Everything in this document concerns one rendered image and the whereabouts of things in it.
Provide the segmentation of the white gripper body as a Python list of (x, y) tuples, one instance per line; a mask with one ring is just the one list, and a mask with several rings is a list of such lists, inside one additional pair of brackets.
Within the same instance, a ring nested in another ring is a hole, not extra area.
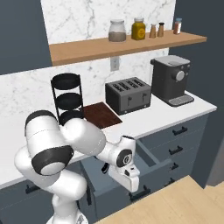
[(138, 190), (139, 187), (139, 174), (138, 171), (134, 177), (128, 177), (127, 175), (122, 175), (116, 172), (115, 170), (109, 170), (108, 175), (114, 179), (121, 186), (126, 188), (129, 192), (134, 193)]

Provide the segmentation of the open blue-grey drawer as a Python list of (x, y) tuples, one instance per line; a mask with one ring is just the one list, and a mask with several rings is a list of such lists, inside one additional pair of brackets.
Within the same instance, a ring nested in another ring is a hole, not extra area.
[[(144, 186), (150, 188), (150, 194), (160, 186), (164, 186), (163, 178), (169, 170), (170, 159), (159, 161), (151, 152), (140, 143), (136, 143), (134, 164), (140, 171), (138, 191)], [(104, 163), (94, 157), (88, 157), (80, 162), (81, 171), (89, 178), (94, 188), (95, 208), (97, 220), (107, 217), (120, 209), (129, 206), (129, 191), (114, 181), (108, 173), (102, 173)]]

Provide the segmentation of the blue-grey drawer front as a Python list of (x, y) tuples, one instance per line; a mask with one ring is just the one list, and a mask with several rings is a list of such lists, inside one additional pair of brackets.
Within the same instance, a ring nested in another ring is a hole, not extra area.
[(168, 172), (170, 171), (171, 167), (173, 166), (173, 163), (189, 164), (192, 161), (194, 161), (197, 156), (198, 149), (199, 149), (198, 145), (190, 146), (189, 148), (186, 148), (185, 146), (180, 146), (180, 147), (183, 147), (183, 150), (179, 153), (172, 155), (172, 156), (170, 155), (170, 153), (168, 151), (169, 149), (166, 149), (164, 152), (163, 161), (165, 161), (166, 159), (171, 160)]
[(185, 176), (192, 176), (193, 178), (197, 178), (202, 172), (203, 164), (200, 161), (192, 161), (189, 164), (178, 163), (177, 169), (169, 171), (168, 179), (164, 185), (170, 180), (170, 178), (173, 178), (176, 181), (184, 178)]
[(150, 149), (150, 152), (159, 160), (163, 161), (165, 150), (170, 148), (176, 148), (178, 145), (189, 148), (190, 146), (196, 146), (200, 143), (203, 136), (203, 129), (195, 130), (192, 133), (186, 134), (182, 137), (171, 140), (167, 143), (163, 143), (159, 146)]
[[(144, 144), (148, 149), (151, 149), (153, 147), (159, 146), (161, 144), (167, 143), (171, 140), (175, 140), (176, 138), (182, 137), (186, 134), (192, 133), (195, 130), (200, 130), (204, 128), (207, 124), (207, 118), (208, 115), (203, 115), (196, 117), (192, 120), (189, 120), (187, 122), (182, 122), (180, 124), (177, 124), (175, 126), (172, 126), (168, 129), (160, 130), (159, 132), (153, 133), (148, 136), (144, 136), (139, 139), (139, 141)], [(188, 131), (185, 133), (182, 133), (180, 135), (174, 136), (172, 131), (173, 130), (180, 130), (182, 126), (187, 127)]]

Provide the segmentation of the dark brown cutting board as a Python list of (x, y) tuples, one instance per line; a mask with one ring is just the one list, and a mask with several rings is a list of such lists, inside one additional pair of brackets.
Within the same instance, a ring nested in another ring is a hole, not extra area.
[(100, 129), (123, 122), (104, 102), (85, 106), (83, 110), (86, 120)]

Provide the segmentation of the narrow blue-grey cupboard door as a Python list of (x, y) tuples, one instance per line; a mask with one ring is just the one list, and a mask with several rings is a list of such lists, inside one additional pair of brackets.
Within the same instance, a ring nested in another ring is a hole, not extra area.
[(79, 200), (80, 210), (85, 214), (85, 216), (88, 220), (88, 223), (94, 224), (95, 222), (97, 222), (94, 188), (93, 188), (88, 176), (83, 171), (80, 172), (80, 175), (86, 179), (87, 185), (89, 186), (89, 188), (91, 190), (91, 199), (92, 199), (92, 205), (89, 206), (87, 203), (87, 190), (86, 190), (84, 196)]

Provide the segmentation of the grey four-slot toaster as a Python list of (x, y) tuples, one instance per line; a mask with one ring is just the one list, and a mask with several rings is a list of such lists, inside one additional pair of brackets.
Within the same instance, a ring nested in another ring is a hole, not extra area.
[(120, 116), (151, 105), (151, 86), (137, 77), (105, 84), (106, 103)]

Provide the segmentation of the black three-tier stand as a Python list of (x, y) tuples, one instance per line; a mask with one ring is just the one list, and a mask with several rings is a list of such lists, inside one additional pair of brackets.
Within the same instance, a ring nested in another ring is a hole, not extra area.
[(60, 125), (72, 118), (84, 118), (81, 77), (60, 73), (51, 79), (52, 95)]

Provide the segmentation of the grey coffee machine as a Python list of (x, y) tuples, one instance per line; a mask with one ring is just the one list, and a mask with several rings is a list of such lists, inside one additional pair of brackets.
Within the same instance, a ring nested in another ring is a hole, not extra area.
[(153, 65), (151, 92), (172, 107), (193, 102), (185, 93), (191, 61), (176, 55), (152, 59)]

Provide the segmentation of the tall dark blue cupboard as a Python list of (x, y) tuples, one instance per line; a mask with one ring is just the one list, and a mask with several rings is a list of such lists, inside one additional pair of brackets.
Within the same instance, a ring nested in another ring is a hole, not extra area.
[(208, 117), (192, 170), (201, 186), (224, 180), (224, 0), (176, 0), (182, 30), (207, 37), (197, 45), (170, 50), (192, 62), (186, 90), (217, 107)]

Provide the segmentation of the glass jar with grey contents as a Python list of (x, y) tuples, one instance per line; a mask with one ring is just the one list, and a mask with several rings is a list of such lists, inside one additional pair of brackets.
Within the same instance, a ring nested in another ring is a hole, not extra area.
[(122, 19), (113, 19), (110, 21), (108, 40), (111, 42), (123, 42), (126, 40), (126, 31)]

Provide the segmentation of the yellow jar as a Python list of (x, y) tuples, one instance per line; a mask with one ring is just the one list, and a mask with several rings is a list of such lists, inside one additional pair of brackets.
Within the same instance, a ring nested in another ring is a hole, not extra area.
[(135, 17), (131, 27), (131, 38), (134, 40), (145, 39), (145, 24), (142, 17)]

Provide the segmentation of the red spice bottle blue lid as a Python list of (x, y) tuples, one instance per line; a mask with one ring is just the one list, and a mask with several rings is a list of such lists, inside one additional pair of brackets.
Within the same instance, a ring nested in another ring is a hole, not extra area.
[(180, 34), (181, 25), (182, 25), (182, 19), (177, 17), (174, 24), (174, 30), (173, 30), (174, 34)]

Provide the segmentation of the white wall socket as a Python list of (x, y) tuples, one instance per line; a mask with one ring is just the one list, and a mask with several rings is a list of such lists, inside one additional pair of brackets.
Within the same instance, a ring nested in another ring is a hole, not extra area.
[(120, 57), (115, 56), (110, 58), (110, 71), (118, 71), (120, 66)]

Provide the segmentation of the wooden wall shelf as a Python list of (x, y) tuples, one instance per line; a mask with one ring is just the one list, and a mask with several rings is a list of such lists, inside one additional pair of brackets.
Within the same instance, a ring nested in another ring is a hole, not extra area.
[(187, 32), (176, 35), (173, 30), (164, 32), (162, 38), (133, 40), (130, 35), (125, 42), (109, 42), (107, 38), (49, 45), (52, 65), (62, 66), (78, 62), (99, 60), (132, 53), (153, 51), (177, 46), (206, 42), (207, 38)]

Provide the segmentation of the dark blue wall cupboard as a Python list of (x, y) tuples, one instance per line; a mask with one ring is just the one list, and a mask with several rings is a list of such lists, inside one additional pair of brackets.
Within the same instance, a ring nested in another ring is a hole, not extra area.
[(0, 0), (0, 75), (52, 65), (41, 0)]

